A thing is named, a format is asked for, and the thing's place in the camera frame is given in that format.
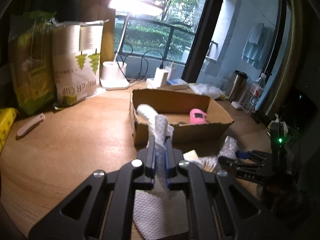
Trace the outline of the steel thermos mug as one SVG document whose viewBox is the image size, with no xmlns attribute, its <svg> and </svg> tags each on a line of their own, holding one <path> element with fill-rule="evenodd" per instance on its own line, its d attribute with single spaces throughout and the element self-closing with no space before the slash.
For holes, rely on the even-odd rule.
<svg viewBox="0 0 320 240">
<path fill-rule="evenodd" d="M 232 87 L 231 91 L 228 95 L 228 101 L 236 101 L 237 97 L 239 96 L 240 92 L 243 89 L 246 81 L 248 79 L 248 75 L 244 72 L 239 70 L 235 70 L 232 75 Z"/>
</svg>

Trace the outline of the cotton swab bag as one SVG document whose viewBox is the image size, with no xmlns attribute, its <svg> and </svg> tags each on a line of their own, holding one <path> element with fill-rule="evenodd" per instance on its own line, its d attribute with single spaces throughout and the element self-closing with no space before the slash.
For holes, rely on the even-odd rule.
<svg viewBox="0 0 320 240">
<path fill-rule="evenodd" d="M 195 163 L 199 168 L 204 171 L 216 173 L 221 169 L 217 156 L 211 157 L 200 157 L 198 159 L 193 159 L 191 162 Z"/>
</svg>

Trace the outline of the hanging blue towel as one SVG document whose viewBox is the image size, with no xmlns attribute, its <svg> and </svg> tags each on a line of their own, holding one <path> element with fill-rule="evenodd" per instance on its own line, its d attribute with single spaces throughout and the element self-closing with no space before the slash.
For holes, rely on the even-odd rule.
<svg viewBox="0 0 320 240">
<path fill-rule="evenodd" d="M 255 69 L 262 70 L 272 43 L 273 34 L 274 29 L 263 23 L 253 24 L 241 58 Z"/>
</svg>

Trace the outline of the white textured paper towel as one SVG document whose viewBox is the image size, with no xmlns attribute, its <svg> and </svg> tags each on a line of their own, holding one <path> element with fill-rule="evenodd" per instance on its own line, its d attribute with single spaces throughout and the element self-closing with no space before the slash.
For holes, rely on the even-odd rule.
<svg viewBox="0 0 320 240">
<path fill-rule="evenodd" d="M 174 128 L 168 124 L 168 119 L 162 114 L 158 114 L 156 110 L 147 104 L 140 104 L 137 107 L 137 113 L 143 116 L 149 122 L 149 136 L 155 139 L 155 175 L 156 175 L 156 191 L 169 192 L 166 181 L 165 168 L 165 140 L 166 137 L 172 138 Z"/>
</svg>

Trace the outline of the white plug adapter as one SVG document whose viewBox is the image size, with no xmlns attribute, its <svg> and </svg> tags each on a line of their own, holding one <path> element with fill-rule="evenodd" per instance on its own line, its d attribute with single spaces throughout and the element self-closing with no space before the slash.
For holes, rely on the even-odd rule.
<svg viewBox="0 0 320 240">
<path fill-rule="evenodd" d="M 165 70 L 168 72 L 167 80 L 171 80 L 174 77 L 175 74 L 175 64 L 174 61 L 170 61 L 167 66 L 165 67 Z"/>
</svg>

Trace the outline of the white textured cloth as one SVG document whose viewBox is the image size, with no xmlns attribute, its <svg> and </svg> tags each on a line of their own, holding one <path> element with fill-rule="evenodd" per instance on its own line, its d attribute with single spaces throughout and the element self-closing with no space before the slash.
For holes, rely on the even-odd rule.
<svg viewBox="0 0 320 240">
<path fill-rule="evenodd" d="M 188 211 L 183 191 L 159 196 L 137 190 L 133 221 L 144 239 L 161 239 L 188 231 Z"/>
</svg>

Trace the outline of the bubble wrap piece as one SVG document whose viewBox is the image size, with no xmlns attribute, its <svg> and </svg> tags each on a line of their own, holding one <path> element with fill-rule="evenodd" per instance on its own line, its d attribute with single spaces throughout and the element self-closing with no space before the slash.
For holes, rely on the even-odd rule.
<svg viewBox="0 0 320 240">
<path fill-rule="evenodd" d="M 233 137 L 227 136 L 217 156 L 236 159 L 237 150 L 238 150 L 237 141 Z"/>
</svg>

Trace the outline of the white earbuds case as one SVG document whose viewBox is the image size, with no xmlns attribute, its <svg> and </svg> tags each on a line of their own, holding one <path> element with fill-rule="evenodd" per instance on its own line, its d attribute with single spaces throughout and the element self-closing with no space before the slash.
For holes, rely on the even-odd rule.
<svg viewBox="0 0 320 240">
<path fill-rule="evenodd" d="M 241 110 L 242 109 L 242 105 L 240 103 L 238 103 L 237 101 L 232 101 L 231 102 L 231 106 L 234 108 L 234 109 L 237 109 L 237 110 Z"/>
</svg>

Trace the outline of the brown cardboard box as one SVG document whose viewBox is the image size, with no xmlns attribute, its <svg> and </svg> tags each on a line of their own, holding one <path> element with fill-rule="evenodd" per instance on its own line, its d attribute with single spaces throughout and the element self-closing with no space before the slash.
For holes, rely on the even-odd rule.
<svg viewBox="0 0 320 240">
<path fill-rule="evenodd" d="M 130 95 L 130 118 L 135 145 L 148 141 L 148 120 L 137 112 L 141 104 L 151 106 L 168 119 L 174 127 L 173 142 L 209 140 L 223 135 L 234 122 L 229 113 L 208 96 L 159 89 L 134 89 Z M 200 109 L 206 116 L 205 124 L 192 124 L 190 111 Z"/>
</svg>

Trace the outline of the pink fluffy plush item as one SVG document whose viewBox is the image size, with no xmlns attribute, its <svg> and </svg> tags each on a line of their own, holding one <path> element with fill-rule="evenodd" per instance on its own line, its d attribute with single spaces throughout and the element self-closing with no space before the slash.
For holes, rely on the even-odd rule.
<svg viewBox="0 0 320 240">
<path fill-rule="evenodd" d="M 206 117 L 207 117 L 207 113 L 205 113 L 204 111 L 198 108 L 193 108 L 189 113 L 189 120 L 190 120 L 190 124 L 192 125 L 206 124 L 207 123 Z"/>
</svg>

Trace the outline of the white wipes pack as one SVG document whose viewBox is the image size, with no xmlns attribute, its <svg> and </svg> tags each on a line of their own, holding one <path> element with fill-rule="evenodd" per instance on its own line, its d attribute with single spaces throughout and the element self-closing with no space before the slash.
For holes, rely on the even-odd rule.
<svg viewBox="0 0 320 240">
<path fill-rule="evenodd" d="M 227 96 L 225 95 L 225 93 L 221 89 L 215 86 L 204 84 L 204 83 L 199 83 L 199 84 L 191 83 L 188 86 L 195 94 L 208 96 L 213 100 L 227 99 Z"/>
</svg>

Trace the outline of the cartoon tissue packet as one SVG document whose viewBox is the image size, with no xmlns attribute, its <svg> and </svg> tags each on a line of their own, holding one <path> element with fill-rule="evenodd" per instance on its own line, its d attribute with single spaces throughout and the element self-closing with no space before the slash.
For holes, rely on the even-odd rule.
<svg viewBox="0 0 320 240">
<path fill-rule="evenodd" d="M 191 150 L 189 152 L 184 153 L 183 157 L 187 161 L 194 161 L 199 159 L 199 156 L 197 155 L 195 150 Z"/>
</svg>

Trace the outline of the green paper cup bag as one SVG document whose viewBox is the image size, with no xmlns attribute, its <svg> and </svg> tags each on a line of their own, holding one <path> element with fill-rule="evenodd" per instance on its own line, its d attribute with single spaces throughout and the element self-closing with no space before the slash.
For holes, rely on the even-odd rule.
<svg viewBox="0 0 320 240">
<path fill-rule="evenodd" d="M 55 12 L 11 15 L 9 67 L 18 107 L 33 115 L 56 99 L 52 66 Z"/>
</svg>

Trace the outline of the white power strip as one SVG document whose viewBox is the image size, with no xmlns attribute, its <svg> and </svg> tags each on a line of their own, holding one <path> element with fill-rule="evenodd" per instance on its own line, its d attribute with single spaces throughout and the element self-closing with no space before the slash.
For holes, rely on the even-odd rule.
<svg viewBox="0 0 320 240">
<path fill-rule="evenodd" d="M 146 80 L 146 86 L 148 89 L 164 89 L 164 90 L 183 90 L 183 89 L 189 88 L 188 83 L 182 79 L 167 80 L 165 82 L 165 85 L 156 86 L 154 84 L 153 78 L 148 78 Z"/>
</svg>

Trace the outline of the yellow package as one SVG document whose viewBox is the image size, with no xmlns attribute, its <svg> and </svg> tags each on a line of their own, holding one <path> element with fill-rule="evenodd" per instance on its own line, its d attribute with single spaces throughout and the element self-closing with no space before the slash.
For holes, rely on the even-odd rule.
<svg viewBox="0 0 320 240">
<path fill-rule="evenodd" d="M 0 151 L 2 151 L 6 142 L 7 136 L 10 132 L 12 124 L 14 123 L 18 110 L 15 108 L 1 108 L 0 109 Z"/>
</svg>

